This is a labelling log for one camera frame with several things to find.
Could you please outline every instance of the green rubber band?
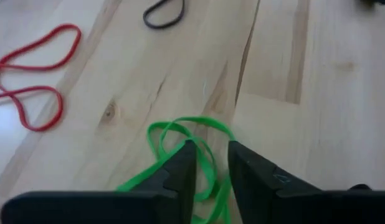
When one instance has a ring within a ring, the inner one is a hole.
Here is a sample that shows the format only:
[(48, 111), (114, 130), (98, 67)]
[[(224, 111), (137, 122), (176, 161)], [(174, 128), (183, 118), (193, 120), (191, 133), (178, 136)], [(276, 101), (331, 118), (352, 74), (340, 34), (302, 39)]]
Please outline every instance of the green rubber band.
[[(227, 204), (227, 200), (229, 198), (229, 193), (231, 190), (231, 180), (230, 176), (227, 175), (223, 182), (219, 184), (219, 180), (217, 179), (217, 167), (216, 167), (216, 161), (213, 156), (213, 153), (211, 151), (211, 148), (208, 146), (207, 142), (203, 140), (202, 138), (195, 136), (186, 128), (185, 126), (178, 124), (180, 121), (190, 121), (197, 124), (203, 124), (205, 126), (217, 129), (219, 131), (222, 131), (223, 133), (226, 133), (230, 139), (230, 141), (234, 141), (235, 137), (232, 133), (232, 131), (222, 122), (206, 117), (206, 116), (188, 116), (188, 117), (182, 117), (175, 119), (172, 122), (155, 122), (151, 124), (147, 129), (147, 141), (148, 144), (153, 151), (153, 154), (155, 155), (156, 159), (158, 160), (155, 164), (153, 164), (148, 169), (144, 170), (140, 174), (134, 176), (131, 178), (128, 182), (120, 185), (117, 188), (117, 191), (125, 192), (131, 190), (133, 187), (144, 181), (145, 179), (149, 178), (155, 171), (157, 171), (168, 159), (170, 159), (173, 155), (175, 155), (185, 144), (187, 140), (194, 141), (195, 145), (197, 146), (197, 161), (199, 166), (204, 172), (205, 178), (208, 183), (208, 188), (205, 189), (203, 192), (196, 193), (194, 196), (194, 200), (196, 202), (202, 202), (204, 200), (207, 200), (211, 195), (215, 196), (215, 204), (212, 209), (212, 212), (210, 216), (207, 219), (203, 219), (197, 215), (193, 215), (191, 219), (192, 224), (207, 224), (207, 223), (213, 223), (215, 222), (219, 217), (222, 217), (224, 220), (224, 223), (230, 224), (230, 213), (229, 213), (229, 207)], [(155, 146), (151, 137), (151, 133), (155, 129), (162, 129), (162, 133), (159, 136), (159, 144), (158, 146)], [(182, 142), (177, 144), (176, 147), (174, 147), (169, 152), (166, 152), (165, 148), (163, 147), (163, 142), (166, 137), (166, 133), (168, 131), (177, 131), (183, 135), (186, 136), (186, 139), (184, 139)], [(205, 152), (207, 152), (211, 158), (209, 160), (205, 156)]]

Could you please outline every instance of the light wood surface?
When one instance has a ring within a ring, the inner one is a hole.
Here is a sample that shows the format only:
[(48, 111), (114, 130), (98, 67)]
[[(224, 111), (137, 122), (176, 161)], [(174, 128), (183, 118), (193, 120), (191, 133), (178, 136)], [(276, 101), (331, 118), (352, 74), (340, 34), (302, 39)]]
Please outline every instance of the light wood surface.
[[(30, 133), (14, 105), (0, 101), (0, 204), (29, 190), (114, 189), (154, 162), (150, 123), (199, 114), (231, 125), (242, 144), (321, 188), (385, 189), (385, 6), (193, 0), (180, 24), (153, 31), (141, 17), (154, 2), (0, 1), (0, 57), (62, 22), (83, 31), (65, 68), (2, 77), (9, 88), (56, 86), (66, 108), (57, 127)], [(152, 20), (179, 7), (173, 1)], [(73, 35), (15, 62), (53, 62)], [(34, 124), (55, 109), (49, 95), (23, 102)], [(226, 170), (225, 136), (190, 127)]]

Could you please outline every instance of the red rubber band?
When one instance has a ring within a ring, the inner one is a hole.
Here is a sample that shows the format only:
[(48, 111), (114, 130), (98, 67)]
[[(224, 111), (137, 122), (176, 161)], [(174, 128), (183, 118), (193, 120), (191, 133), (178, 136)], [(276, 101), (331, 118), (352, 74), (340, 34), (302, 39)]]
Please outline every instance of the red rubber band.
[[(11, 65), (11, 64), (7, 63), (11, 59), (14, 59), (14, 58), (20, 56), (21, 54), (24, 54), (24, 53), (26, 53), (26, 52), (28, 52), (28, 51), (36, 48), (36, 47), (39, 47), (42, 44), (50, 41), (50, 39), (53, 38), (54, 36), (56, 36), (59, 32), (62, 32), (65, 30), (75, 30), (77, 32), (77, 35), (76, 35), (76, 38), (75, 38), (68, 54), (59, 62), (57, 62), (53, 65), (47, 65), (47, 66)], [(71, 59), (71, 57), (74, 55), (76, 48), (80, 42), (81, 37), (82, 37), (82, 31), (76, 25), (73, 25), (73, 24), (59, 25), (58, 27), (56, 27), (55, 29), (50, 31), (47, 35), (43, 36), (41, 39), (5, 55), (2, 59), (0, 59), (0, 69), (1, 68), (15, 68), (15, 69), (27, 70), (27, 71), (49, 71), (49, 70), (59, 68), (59, 67), (65, 65)], [(45, 130), (53, 127), (60, 120), (60, 118), (62, 116), (62, 112), (64, 110), (64, 102), (62, 99), (62, 95), (60, 94), (60, 92), (58, 92), (55, 88), (53, 88), (51, 86), (30, 86), (30, 87), (21, 88), (18, 90), (6, 90), (0, 84), (0, 90), (2, 91), (2, 93), (0, 93), (0, 98), (2, 98), (2, 97), (10, 97), (11, 98), (11, 100), (14, 102), (14, 104), (17, 107), (21, 124), (25, 128), (27, 128), (31, 131), (45, 131)], [(53, 118), (51, 120), (49, 120), (47, 123), (45, 123), (41, 127), (33, 127), (29, 124), (29, 122), (26, 118), (24, 106), (19, 101), (19, 99), (16, 97), (16, 95), (20, 94), (20, 93), (26, 93), (26, 92), (30, 92), (30, 91), (40, 91), (40, 90), (50, 91), (56, 95), (57, 101), (58, 101), (58, 110), (57, 110), (56, 114), (53, 116)]]

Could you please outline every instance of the black rubber band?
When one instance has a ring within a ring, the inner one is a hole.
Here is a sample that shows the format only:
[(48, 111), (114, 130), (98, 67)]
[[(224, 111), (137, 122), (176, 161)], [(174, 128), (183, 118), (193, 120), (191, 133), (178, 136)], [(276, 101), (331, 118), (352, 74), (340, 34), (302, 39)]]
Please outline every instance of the black rubber band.
[(182, 0), (182, 6), (181, 6), (181, 10), (180, 10), (179, 15), (176, 18), (174, 18), (172, 21), (169, 21), (169, 22), (164, 23), (164, 24), (159, 24), (159, 25), (152, 24), (150, 21), (148, 21), (148, 16), (153, 11), (157, 10), (158, 8), (160, 8), (163, 4), (167, 3), (168, 1), (170, 1), (170, 0), (160, 0), (159, 2), (155, 3), (153, 6), (147, 8), (147, 10), (143, 13), (143, 21), (146, 24), (146, 26), (148, 26), (151, 29), (166, 29), (166, 28), (169, 28), (169, 27), (177, 24), (178, 22), (180, 22), (180, 20), (184, 16), (184, 3), (185, 3), (185, 0)]

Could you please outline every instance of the wood knot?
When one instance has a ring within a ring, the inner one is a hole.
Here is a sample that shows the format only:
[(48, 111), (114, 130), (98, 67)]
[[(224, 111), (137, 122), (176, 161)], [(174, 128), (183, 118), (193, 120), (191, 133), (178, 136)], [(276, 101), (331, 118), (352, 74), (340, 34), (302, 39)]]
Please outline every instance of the wood knot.
[(109, 123), (116, 114), (116, 104), (112, 100), (105, 108), (104, 114), (101, 117), (100, 123)]

